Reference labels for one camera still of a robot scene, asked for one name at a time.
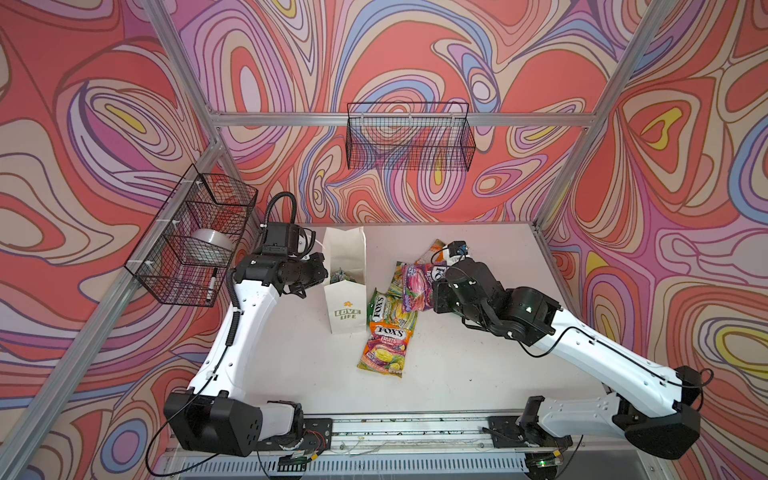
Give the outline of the purple berries candy bag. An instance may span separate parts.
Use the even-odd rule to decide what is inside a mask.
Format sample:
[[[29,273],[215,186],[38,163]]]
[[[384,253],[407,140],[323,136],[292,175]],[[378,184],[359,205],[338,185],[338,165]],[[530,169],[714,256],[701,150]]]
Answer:
[[[445,264],[407,264],[403,270],[403,306],[406,312],[434,307],[434,284],[444,277]]]

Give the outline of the white floral paper bag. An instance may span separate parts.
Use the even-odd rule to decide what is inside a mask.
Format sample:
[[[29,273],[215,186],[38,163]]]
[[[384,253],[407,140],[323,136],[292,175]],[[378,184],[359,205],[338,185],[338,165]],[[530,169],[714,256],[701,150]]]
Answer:
[[[329,274],[323,290],[331,333],[361,332],[367,322],[364,230],[326,228],[321,245]]]

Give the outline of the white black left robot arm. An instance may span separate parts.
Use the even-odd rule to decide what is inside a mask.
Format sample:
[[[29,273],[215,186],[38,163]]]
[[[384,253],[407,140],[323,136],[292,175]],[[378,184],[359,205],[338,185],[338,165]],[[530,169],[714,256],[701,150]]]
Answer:
[[[278,300],[306,297],[328,271],[320,252],[304,257],[251,255],[226,277],[230,306],[199,371],[182,393],[167,398],[163,414],[188,451],[246,457],[258,448],[299,446],[305,437],[299,403],[246,401],[246,373]]]

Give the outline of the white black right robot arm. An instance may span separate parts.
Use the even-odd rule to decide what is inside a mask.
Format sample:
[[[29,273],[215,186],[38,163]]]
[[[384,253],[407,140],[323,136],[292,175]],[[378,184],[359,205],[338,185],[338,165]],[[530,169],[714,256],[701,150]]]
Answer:
[[[506,288],[471,258],[449,266],[433,285],[434,309],[463,325],[512,341],[533,358],[555,356],[608,391],[586,400],[528,399],[517,429],[529,436],[624,438],[654,457],[677,460],[700,438],[695,407],[705,383],[699,371],[672,369],[608,339],[541,291]]]

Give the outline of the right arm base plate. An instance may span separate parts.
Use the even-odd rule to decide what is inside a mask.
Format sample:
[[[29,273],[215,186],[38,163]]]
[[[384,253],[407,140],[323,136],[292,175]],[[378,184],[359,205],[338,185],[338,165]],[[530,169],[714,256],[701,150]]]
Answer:
[[[567,450],[574,445],[571,436],[557,437],[538,423],[520,420],[518,416],[490,416],[480,431],[490,435],[493,445],[501,448],[534,448]]]

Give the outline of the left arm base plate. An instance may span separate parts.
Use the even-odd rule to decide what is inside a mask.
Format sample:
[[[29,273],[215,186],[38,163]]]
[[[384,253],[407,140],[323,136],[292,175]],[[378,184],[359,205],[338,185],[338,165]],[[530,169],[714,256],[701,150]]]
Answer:
[[[332,444],[331,418],[303,418],[283,435],[272,436],[255,444],[254,450],[261,452],[322,453]]]

